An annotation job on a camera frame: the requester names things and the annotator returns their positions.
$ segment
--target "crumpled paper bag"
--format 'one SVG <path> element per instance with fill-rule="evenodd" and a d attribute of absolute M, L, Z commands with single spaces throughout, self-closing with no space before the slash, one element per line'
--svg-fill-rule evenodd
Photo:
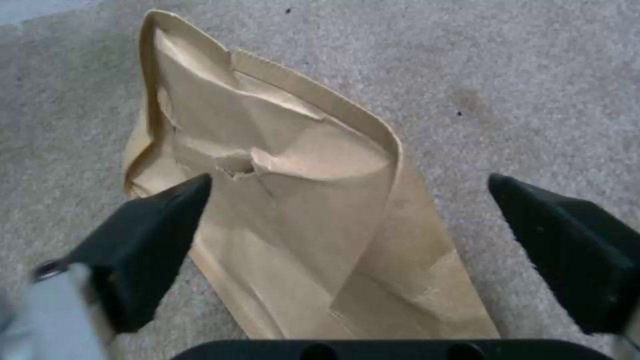
<path fill-rule="evenodd" d="M 145 17 L 140 62 L 125 189 L 213 176 L 191 256 L 250 337 L 497 336 L 383 121 L 167 12 Z"/>

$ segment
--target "torn hole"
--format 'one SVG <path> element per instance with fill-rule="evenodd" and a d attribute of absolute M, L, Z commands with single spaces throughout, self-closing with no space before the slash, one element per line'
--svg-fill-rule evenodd
<path fill-rule="evenodd" d="M 216 168 L 232 179 L 246 177 L 255 174 L 255 167 L 251 157 L 247 155 L 235 155 L 220 160 Z"/>

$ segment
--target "grey carpet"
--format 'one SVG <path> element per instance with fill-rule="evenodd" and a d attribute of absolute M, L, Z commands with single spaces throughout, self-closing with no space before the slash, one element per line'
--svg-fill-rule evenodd
<path fill-rule="evenodd" d="M 492 171 L 593 200 L 640 229 L 640 4 L 634 0 L 0 0 L 0 287 L 64 254 L 125 200 L 145 10 L 290 66 L 396 129 L 500 332 L 580 335 L 486 191 Z M 118 340 L 167 359 L 242 335 L 188 261 Z"/>

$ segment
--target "black plastic tip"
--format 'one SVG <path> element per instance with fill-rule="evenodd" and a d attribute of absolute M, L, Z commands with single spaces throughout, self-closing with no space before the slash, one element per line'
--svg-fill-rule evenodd
<path fill-rule="evenodd" d="M 516 240 L 586 333 L 620 332 L 640 288 L 640 234 L 592 202 L 492 174 Z"/>
<path fill-rule="evenodd" d="M 211 192 L 202 174 L 126 202 L 67 257 L 84 263 L 116 332 L 153 320 L 187 256 Z"/>

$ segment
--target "carpet stain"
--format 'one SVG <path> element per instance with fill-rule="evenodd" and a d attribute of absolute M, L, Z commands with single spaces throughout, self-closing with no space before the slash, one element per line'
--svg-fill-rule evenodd
<path fill-rule="evenodd" d="M 455 105 L 457 116 L 466 116 L 468 119 L 477 119 L 483 127 L 495 129 L 499 121 L 491 108 L 482 101 L 479 91 L 473 88 L 454 88 L 449 94 L 449 100 Z"/>

